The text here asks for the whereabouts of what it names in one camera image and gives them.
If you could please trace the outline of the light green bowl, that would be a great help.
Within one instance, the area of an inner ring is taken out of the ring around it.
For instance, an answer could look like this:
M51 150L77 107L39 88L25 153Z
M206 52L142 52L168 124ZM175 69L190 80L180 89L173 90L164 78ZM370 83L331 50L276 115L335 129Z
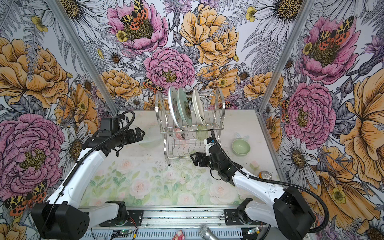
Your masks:
M232 151L237 156L246 156L250 150L250 144L244 139L235 139L232 142Z

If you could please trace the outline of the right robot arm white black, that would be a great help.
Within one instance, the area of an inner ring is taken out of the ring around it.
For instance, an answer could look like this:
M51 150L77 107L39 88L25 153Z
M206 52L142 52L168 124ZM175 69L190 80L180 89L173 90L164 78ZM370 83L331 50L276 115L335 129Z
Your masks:
M259 199L247 198L238 206L242 224L262 222L277 227L289 240L302 240L310 232L316 217L297 188L265 182L231 161L216 144L208 145L204 153L191 154L191 159L195 166L217 171L220 180Z

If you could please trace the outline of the clear glass cup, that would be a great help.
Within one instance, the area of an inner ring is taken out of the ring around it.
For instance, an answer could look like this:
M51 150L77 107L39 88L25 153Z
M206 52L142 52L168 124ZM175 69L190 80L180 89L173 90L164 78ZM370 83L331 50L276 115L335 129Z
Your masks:
M264 180L271 180L273 176L268 171L260 171L258 177Z

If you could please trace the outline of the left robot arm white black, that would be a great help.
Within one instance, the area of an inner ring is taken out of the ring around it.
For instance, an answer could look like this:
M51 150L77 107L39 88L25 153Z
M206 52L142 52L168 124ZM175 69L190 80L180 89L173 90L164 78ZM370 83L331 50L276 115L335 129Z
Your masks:
M121 114L103 118L99 130L82 144L79 159L57 190L43 203L36 204L32 219L40 237L50 240L79 240L89 228L103 223L124 224L128 220L123 201L107 201L101 206L80 210L81 200L93 175L107 156L124 146L143 140L145 132L131 128L135 120Z

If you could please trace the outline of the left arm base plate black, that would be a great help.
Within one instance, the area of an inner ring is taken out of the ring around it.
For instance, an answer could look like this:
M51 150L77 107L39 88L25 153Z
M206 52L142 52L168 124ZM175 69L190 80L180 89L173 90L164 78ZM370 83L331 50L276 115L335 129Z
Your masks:
M143 210L127 210L127 216L114 225L116 227L141 227L143 221Z

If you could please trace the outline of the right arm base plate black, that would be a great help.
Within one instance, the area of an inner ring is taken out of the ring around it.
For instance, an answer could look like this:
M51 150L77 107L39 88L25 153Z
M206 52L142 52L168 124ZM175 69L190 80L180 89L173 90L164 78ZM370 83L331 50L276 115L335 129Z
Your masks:
M244 211L238 209L224 209L220 216L226 226L261 226L262 222L251 220Z

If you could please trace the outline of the chrome two-tier dish rack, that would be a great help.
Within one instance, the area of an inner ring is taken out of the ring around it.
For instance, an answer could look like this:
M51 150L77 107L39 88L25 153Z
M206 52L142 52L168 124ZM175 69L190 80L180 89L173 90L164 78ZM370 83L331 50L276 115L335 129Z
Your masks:
M226 104L221 88L212 91L170 89L168 95L157 93L155 112L164 140L167 165L172 160L187 159L204 152L204 140L215 132L219 138L224 129Z

